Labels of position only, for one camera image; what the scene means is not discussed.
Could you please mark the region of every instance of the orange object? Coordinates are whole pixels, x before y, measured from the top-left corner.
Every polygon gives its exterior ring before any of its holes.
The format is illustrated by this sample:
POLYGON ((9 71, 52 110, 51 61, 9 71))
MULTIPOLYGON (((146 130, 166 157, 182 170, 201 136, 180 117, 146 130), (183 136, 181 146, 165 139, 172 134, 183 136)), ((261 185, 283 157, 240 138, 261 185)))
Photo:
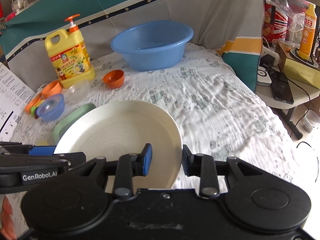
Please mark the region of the orange object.
POLYGON ((50 96, 61 93, 61 91, 62 91, 62 86, 59 80, 54 80, 51 83, 46 85, 46 87, 41 91, 41 94, 44 96, 44 98, 47 99, 50 96))
POLYGON ((122 70, 113 70, 105 74, 103 82, 110 89, 119 88, 124 83, 124 72, 122 70))
POLYGON ((2 205, 2 212, 0 213, 2 219, 2 229, 0 230, 0 234, 4 236, 5 239, 17 239, 14 230, 14 223, 12 220, 12 206, 8 198, 4 195, 2 205))
POLYGON ((40 98, 40 94, 36 97, 36 98, 34 98, 34 99, 32 99, 30 102, 29 102, 29 104, 27 104, 26 105, 26 107, 24 108, 24 111, 27 113, 27 114, 30 114, 30 112, 31 112, 31 107, 33 107, 34 105, 36 105, 38 102, 40 102, 41 101, 41 98, 40 98))
POLYGON ((73 23, 73 19, 78 16, 80 16, 80 14, 75 14, 75 15, 69 16, 68 18, 64 19, 65 22, 67 22, 67 21, 70 22, 71 27, 69 28, 69 33, 73 33, 75 31, 79 30, 79 27, 73 23))

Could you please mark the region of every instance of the white router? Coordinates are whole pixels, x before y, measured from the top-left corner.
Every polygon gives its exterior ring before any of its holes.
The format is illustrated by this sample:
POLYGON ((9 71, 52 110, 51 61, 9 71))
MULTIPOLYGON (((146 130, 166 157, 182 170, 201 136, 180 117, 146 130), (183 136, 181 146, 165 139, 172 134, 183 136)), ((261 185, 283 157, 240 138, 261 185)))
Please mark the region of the white router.
POLYGON ((258 66, 257 84, 262 85, 262 86, 270 86, 271 85, 271 79, 269 77, 267 70, 261 66, 258 66))

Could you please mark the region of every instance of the yellow stripe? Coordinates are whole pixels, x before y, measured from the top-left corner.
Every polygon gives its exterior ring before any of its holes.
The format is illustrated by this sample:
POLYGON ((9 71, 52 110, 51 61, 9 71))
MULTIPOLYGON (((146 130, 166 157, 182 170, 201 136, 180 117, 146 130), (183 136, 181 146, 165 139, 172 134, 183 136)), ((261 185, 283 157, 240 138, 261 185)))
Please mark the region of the yellow stripe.
POLYGON ((237 37, 234 41, 227 41, 221 49, 217 49, 217 52, 222 55, 223 53, 227 53, 229 51, 232 52, 245 52, 246 54, 260 54, 262 48, 262 39, 257 37, 237 37))

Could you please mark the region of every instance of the plastic cup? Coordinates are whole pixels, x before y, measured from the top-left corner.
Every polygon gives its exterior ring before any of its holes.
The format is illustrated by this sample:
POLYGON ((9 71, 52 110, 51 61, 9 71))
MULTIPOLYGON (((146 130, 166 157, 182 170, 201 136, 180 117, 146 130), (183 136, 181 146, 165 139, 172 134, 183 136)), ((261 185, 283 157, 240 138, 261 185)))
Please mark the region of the plastic cup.
POLYGON ((90 83, 87 79, 81 80, 64 92, 65 100, 69 103, 78 103, 86 99, 90 93, 90 83))
POLYGON ((113 70, 105 74, 103 82, 110 89, 120 88, 124 83, 124 72, 122 70, 113 70))
POLYGON ((319 116, 314 112, 309 110, 307 114, 302 119, 302 126, 308 132, 311 133, 314 128, 320 124, 319 116))

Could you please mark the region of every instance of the yellow box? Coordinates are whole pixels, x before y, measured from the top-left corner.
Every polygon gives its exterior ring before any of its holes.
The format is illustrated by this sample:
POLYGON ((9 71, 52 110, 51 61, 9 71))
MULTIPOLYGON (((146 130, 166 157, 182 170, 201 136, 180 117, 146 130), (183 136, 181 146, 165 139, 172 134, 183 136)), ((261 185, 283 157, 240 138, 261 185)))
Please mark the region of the yellow box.
POLYGON ((287 77, 320 88, 320 68, 312 68, 294 59, 290 54, 290 46, 277 43, 276 53, 280 55, 279 68, 287 77))

